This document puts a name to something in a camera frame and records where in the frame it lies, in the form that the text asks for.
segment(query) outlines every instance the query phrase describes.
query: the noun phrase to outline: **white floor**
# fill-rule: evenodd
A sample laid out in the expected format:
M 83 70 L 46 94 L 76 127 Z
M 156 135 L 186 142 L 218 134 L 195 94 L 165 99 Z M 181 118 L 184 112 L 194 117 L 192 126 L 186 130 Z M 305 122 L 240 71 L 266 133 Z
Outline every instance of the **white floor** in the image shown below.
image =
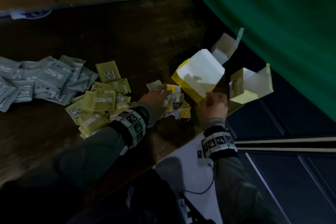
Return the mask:
M 203 192 L 206 190 L 213 178 L 211 167 L 198 167 L 197 164 L 197 147 L 203 138 L 203 134 L 198 135 L 187 145 L 168 156 L 179 158 L 182 164 L 185 189 L 194 192 Z M 212 219 L 216 224 L 223 223 L 218 209 L 214 183 L 212 187 L 202 195 L 188 192 L 186 192 L 185 195 L 206 219 Z

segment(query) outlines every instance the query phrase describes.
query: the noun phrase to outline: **left hand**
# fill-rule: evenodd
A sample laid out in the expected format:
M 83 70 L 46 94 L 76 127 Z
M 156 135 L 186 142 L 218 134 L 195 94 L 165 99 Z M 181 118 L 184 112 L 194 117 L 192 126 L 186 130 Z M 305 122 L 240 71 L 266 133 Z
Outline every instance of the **left hand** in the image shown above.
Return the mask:
M 162 107 L 163 102 L 171 93 L 171 90 L 167 90 L 166 86 L 160 85 L 156 89 L 151 90 L 147 94 L 143 95 L 139 100 L 139 103 L 147 104 L 151 108 L 154 114 L 154 119 L 156 121 L 164 114 L 165 107 Z

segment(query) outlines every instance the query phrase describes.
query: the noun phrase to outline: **hand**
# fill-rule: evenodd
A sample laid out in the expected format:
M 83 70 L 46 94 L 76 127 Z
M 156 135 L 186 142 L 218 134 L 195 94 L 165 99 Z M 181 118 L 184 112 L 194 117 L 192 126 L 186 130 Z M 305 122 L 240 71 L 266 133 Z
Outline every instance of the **hand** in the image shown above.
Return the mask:
M 166 86 L 160 85 L 156 89 L 143 95 L 139 100 L 139 103 L 146 104 L 151 108 L 155 121 L 160 119 L 165 113 L 166 108 L 163 107 L 163 102 L 166 100 L 166 97 L 172 93 L 171 90 L 166 89 Z
M 228 115 L 228 97 L 222 93 L 208 92 L 197 108 L 197 115 L 202 126 L 213 118 L 225 121 Z

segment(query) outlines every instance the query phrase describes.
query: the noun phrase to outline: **sleeve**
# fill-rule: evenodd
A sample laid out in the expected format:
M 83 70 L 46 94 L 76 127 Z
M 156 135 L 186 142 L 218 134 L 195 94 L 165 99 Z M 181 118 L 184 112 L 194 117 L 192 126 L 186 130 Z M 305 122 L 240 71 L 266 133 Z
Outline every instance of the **sleeve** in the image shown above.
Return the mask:
M 223 223 L 275 223 L 239 161 L 224 122 L 211 120 L 204 136 L 204 155 L 214 161 L 216 197 Z
M 85 193 L 116 161 L 125 146 L 145 135 L 150 110 L 137 105 L 96 134 L 55 156 L 0 189 L 3 213 L 11 219 L 68 220 L 83 204 Z

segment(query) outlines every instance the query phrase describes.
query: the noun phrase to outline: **gray sleeve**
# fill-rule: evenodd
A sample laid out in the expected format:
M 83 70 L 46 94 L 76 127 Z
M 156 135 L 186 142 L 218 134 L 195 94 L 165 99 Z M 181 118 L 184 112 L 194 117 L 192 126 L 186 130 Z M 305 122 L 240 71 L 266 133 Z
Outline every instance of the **gray sleeve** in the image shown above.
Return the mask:
M 275 223 L 237 157 L 215 160 L 214 180 L 223 223 Z
M 62 180 L 87 191 L 112 166 L 124 146 L 119 133 L 112 128 L 104 128 L 24 174 L 17 184 L 30 188 Z

